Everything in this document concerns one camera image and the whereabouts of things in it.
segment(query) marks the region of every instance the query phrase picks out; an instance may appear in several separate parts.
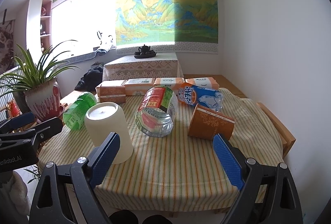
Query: white cup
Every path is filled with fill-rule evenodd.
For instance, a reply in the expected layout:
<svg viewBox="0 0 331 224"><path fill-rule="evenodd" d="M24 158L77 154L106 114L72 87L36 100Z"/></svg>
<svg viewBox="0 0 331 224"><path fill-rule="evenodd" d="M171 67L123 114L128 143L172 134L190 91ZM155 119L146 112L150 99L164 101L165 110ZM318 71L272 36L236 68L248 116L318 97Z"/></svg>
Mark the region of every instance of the white cup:
<svg viewBox="0 0 331 224"><path fill-rule="evenodd" d="M133 145L122 107L114 102L102 102L91 107L85 115L85 126L94 146L99 147L111 132L120 136L120 149L113 164L125 162Z"/></svg>

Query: red and white pot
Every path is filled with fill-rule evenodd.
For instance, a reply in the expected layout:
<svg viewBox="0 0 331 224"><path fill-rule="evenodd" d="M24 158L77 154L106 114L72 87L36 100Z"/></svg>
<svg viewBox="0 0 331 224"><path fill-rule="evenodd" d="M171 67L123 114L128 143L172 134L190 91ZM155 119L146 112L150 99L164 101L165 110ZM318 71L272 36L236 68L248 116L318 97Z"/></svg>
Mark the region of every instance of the red and white pot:
<svg viewBox="0 0 331 224"><path fill-rule="evenodd" d="M24 92L25 100L32 113L42 122L58 117L63 110L60 104L60 90L56 79Z"/></svg>

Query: teapot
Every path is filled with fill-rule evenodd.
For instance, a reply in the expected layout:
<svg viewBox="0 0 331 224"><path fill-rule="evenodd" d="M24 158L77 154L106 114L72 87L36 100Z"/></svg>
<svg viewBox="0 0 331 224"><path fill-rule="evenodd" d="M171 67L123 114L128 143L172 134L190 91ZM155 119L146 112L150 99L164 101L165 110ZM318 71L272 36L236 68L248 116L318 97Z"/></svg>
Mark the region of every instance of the teapot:
<svg viewBox="0 0 331 224"><path fill-rule="evenodd" d="M146 52L150 51L151 50L151 46L146 46L146 45L143 45L141 47L138 48L138 51L140 53L143 52L143 54L146 54Z"/></svg>

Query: black cloth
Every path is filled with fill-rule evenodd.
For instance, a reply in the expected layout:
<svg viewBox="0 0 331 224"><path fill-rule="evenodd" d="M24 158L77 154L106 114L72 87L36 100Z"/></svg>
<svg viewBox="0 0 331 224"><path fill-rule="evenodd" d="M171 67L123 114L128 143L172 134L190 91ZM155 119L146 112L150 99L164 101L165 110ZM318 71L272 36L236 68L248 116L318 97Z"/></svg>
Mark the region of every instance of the black cloth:
<svg viewBox="0 0 331 224"><path fill-rule="evenodd" d="M90 69L86 74L84 74L84 77L80 79L75 87L75 91L95 92L95 87L102 82L102 73L103 67L95 67Z"/></svg>
<svg viewBox="0 0 331 224"><path fill-rule="evenodd" d="M120 210L109 217L113 224L139 224L138 218L129 210ZM172 224L164 216L154 215L146 218L142 224Z"/></svg>

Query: lace tablecloth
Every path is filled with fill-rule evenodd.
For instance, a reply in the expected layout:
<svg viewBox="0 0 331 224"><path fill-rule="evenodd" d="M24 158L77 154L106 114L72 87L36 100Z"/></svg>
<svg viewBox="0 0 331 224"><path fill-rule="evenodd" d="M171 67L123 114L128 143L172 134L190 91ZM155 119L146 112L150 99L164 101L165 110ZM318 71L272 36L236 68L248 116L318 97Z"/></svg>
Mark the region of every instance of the lace tablecloth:
<svg viewBox="0 0 331 224"><path fill-rule="evenodd" d="M133 55L121 57L105 64L102 80L146 77L183 77L176 53L158 53L153 58L144 59L136 59Z"/></svg>

